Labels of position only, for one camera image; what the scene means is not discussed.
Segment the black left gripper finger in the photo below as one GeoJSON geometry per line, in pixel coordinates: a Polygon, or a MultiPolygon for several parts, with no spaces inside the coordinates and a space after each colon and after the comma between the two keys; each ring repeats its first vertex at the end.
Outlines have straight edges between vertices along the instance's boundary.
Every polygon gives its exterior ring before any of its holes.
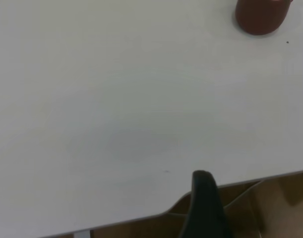
{"type": "Polygon", "coordinates": [[[181,238],[232,238],[218,187],[211,173],[192,174],[191,201],[181,238]]]}

